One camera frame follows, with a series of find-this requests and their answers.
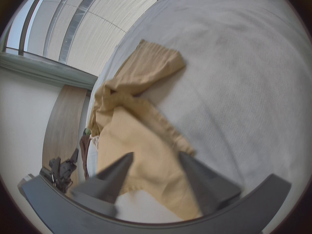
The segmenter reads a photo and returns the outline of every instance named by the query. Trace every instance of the white wall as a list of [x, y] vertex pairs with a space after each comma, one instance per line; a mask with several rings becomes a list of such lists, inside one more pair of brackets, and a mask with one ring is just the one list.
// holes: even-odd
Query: white wall
[[60, 90], [0, 69], [0, 174], [19, 208], [43, 234], [51, 231], [17, 184], [27, 174], [39, 174], [45, 129]]

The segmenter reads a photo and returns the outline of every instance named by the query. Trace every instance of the mattress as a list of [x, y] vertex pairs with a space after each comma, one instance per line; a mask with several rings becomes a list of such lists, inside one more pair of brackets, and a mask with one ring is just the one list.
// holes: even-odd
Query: mattress
[[[263, 230], [271, 232], [312, 174], [312, 46], [291, 7], [285, 0], [159, 0], [103, 67], [88, 115], [97, 88], [141, 39], [177, 49], [185, 60], [185, 70], [142, 97], [187, 138], [198, 159], [239, 184], [242, 196], [271, 173], [292, 183]], [[88, 171], [96, 171], [96, 150], [89, 150], [91, 156]], [[116, 204], [123, 220], [179, 221], [142, 191], [122, 195]]]

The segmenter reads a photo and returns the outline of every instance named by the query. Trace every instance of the wooden board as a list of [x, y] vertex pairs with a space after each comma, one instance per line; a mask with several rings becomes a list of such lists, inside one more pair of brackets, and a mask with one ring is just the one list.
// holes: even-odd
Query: wooden board
[[[77, 148], [78, 129], [87, 89], [64, 85], [53, 106], [42, 150], [42, 166], [48, 168], [49, 160], [60, 157], [61, 162], [71, 158]], [[78, 185], [77, 169], [72, 173], [73, 188]]]

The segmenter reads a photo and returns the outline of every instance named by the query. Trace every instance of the yellow fabric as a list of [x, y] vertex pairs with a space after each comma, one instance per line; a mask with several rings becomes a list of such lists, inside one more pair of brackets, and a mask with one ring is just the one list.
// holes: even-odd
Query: yellow fabric
[[115, 77], [96, 92], [88, 128], [91, 136], [99, 135], [97, 172], [134, 152], [121, 194], [145, 190], [189, 220], [200, 211], [177, 154], [193, 155], [194, 150], [147, 100], [133, 97], [184, 67], [178, 51], [142, 40]]

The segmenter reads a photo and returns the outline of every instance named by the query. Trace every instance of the white bed sheet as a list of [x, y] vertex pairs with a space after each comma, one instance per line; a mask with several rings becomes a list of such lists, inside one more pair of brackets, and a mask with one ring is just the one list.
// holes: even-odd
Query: white bed sheet
[[[141, 39], [177, 49], [185, 59], [184, 71], [142, 96], [183, 133], [197, 158], [240, 184], [243, 195], [271, 173], [292, 183], [264, 230], [269, 233], [312, 173], [312, 47], [298, 18], [285, 0], [159, 0], [115, 48], [94, 86], [88, 115], [97, 88], [113, 78]], [[94, 167], [95, 160], [88, 163], [88, 171]], [[165, 208], [148, 217], [131, 212], [159, 207], [143, 198], [123, 195], [117, 217], [176, 220]]]

